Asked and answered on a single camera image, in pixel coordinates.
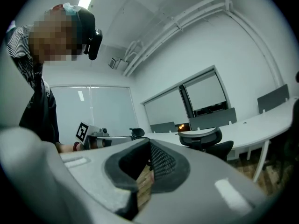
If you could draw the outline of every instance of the wooden floor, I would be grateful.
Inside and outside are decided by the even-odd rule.
[[[251,152],[251,157],[249,161],[246,160],[247,154],[241,154],[239,159],[228,161],[227,163],[232,165],[240,173],[244,174],[248,178],[253,179],[253,175],[256,170],[260,154],[261,149],[258,149]],[[289,180],[292,174],[292,166],[286,167],[284,172],[284,178],[281,184],[277,185],[279,167],[279,162],[276,168],[273,168],[273,166],[268,166],[265,171],[261,172],[257,180],[257,185],[259,185],[259,187],[268,196],[275,194],[279,190],[281,190],[285,186],[286,182]],[[153,183],[151,175],[152,171],[150,171],[149,167],[146,166],[137,179],[137,184],[139,187],[139,192],[137,194],[139,210],[142,210],[142,208],[144,208],[144,206],[150,199],[150,188]]]

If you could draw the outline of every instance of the frosted glass panel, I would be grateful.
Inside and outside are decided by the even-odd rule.
[[[193,110],[198,110],[226,101],[223,90],[215,73],[199,80],[192,85],[186,85]]]
[[[174,122],[187,123],[185,106],[178,90],[171,91],[145,104],[150,125]]]
[[[93,123],[89,88],[53,87],[51,90],[57,105],[59,141],[63,144],[73,144],[77,141],[76,132],[80,122]]]
[[[92,87],[94,125],[110,136],[130,135],[137,122],[128,88]]]

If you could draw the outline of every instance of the white desk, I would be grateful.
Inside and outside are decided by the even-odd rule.
[[[254,182],[257,181],[265,162],[268,152],[269,139],[274,138],[290,128],[292,123],[293,105],[296,99],[297,97],[292,97],[282,105],[268,112],[259,114],[247,120],[220,127],[222,132],[221,143],[232,140],[234,142],[233,150],[250,147],[263,142],[262,153],[253,177]],[[198,134],[207,133],[211,130],[213,129],[188,131],[184,133]],[[177,133],[147,133],[145,136],[150,139],[161,140],[183,146],[179,141],[179,136],[176,134]]]

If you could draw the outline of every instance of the red bracelet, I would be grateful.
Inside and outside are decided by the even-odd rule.
[[[75,142],[74,143],[74,146],[73,146],[73,152],[76,152],[77,151],[77,145],[79,144],[80,142]]]

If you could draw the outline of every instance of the gray desk partition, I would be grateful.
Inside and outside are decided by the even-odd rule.
[[[228,125],[230,121],[232,122],[232,124],[237,122],[235,108],[230,108],[228,110],[222,110],[189,119],[191,130],[197,130],[198,127],[200,129],[220,127]]]
[[[290,98],[288,85],[285,84],[278,89],[257,98],[258,111],[263,113],[263,110],[269,111],[285,102],[285,99]]]
[[[152,132],[156,133],[169,133],[169,131],[174,133],[178,131],[178,129],[174,126],[174,122],[151,125],[150,128]]]

